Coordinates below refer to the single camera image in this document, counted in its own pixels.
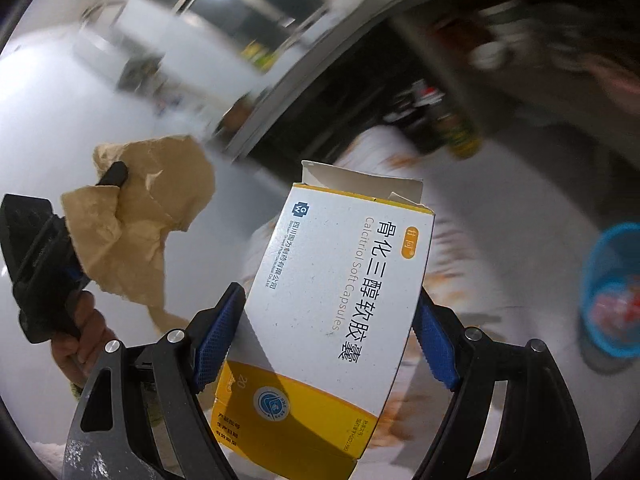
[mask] open box flap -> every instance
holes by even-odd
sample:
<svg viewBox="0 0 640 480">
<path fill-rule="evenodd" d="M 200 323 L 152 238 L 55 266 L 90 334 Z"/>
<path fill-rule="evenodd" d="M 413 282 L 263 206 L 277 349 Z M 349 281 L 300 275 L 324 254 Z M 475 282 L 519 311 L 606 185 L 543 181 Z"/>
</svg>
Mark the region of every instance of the open box flap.
<svg viewBox="0 0 640 480">
<path fill-rule="evenodd" d="M 407 203 L 408 201 L 411 205 L 421 206 L 422 181 L 414 178 L 373 175 L 303 160 L 302 184 L 394 202 Z"/>
</svg>

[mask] orange label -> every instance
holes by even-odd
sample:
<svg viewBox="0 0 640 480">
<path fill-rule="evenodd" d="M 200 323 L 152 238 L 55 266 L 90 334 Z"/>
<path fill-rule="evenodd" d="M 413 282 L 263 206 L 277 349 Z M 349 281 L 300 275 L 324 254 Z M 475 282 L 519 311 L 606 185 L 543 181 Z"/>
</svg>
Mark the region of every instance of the orange label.
<svg viewBox="0 0 640 480">
<path fill-rule="evenodd" d="M 413 258 L 417 245 L 418 229 L 415 227 L 408 227 L 404 232 L 404 240 L 402 241 L 402 256 L 404 256 L 407 260 Z"/>
</svg>

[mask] circular seal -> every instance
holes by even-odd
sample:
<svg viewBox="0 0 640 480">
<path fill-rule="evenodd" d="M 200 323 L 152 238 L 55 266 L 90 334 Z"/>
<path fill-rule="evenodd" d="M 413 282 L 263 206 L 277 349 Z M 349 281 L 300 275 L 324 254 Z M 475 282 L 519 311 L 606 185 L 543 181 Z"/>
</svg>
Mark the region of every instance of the circular seal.
<svg viewBox="0 0 640 480">
<path fill-rule="evenodd" d="M 263 386 L 254 393 L 254 408 L 262 418 L 277 422 L 289 415 L 289 399 L 279 389 Z"/>
</svg>

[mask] blue gripper pad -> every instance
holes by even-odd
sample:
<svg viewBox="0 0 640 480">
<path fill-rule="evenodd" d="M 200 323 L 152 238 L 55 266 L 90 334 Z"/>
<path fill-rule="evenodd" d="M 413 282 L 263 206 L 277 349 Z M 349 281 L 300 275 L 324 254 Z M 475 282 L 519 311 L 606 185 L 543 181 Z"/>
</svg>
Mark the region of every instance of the blue gripper pad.
<svg viewBox="0 0 640 480">
<path fill-rule="evenodd" d="M 453 390 L 460 382 L 456 371 L 456 355 L 453 345 L 433 315 L 433 305 L 425 293 L 420 294 L 412 325 L 433 376 Z"/>
<path fill-rule="evenodd" d="M 236 335 L 238 320 L 244 307 L 244 290 L 233 291 L 222 306 L 222 312 L 211 325 L 207 335 L 196 350 L 193 383 L 201 392 L 204 387 L 216 380 L 226 352 Z"/>
</svg>

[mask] white and yellow box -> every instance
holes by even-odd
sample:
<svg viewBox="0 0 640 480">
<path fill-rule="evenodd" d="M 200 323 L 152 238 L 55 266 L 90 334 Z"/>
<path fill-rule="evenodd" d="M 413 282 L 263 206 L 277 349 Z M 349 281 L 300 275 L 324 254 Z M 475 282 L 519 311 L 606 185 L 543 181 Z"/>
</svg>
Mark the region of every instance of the white and yellow box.
<svg viewBox="0 0 640 480">
<path fill-rule="evenodd" d="M 414 318 L 434 215 L 422 182 L 303 163 L 223 367 L 217 440 L 291 480 L 345 480 Z"/>
</svg>

